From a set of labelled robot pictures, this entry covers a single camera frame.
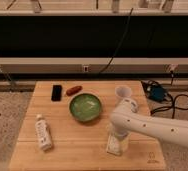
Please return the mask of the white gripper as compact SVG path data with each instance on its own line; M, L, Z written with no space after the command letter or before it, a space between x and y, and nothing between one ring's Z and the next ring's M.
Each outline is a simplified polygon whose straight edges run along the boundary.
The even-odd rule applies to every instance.
M125 134L125 135L118 134L115 130L115 127L112 124L110 124L108 126L108 136L110 134L114 135L119 140L120 146L121 146L121 154L126 152L128 149L128 142L129 142L128 135L127 134Z

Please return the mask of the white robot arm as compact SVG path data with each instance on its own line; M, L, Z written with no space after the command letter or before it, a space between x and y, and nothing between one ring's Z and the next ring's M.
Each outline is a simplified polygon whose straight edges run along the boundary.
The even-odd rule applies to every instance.
M120 141L137 132L188 148L188 121L141 115L135 100L123 98L110 114L111 133Z

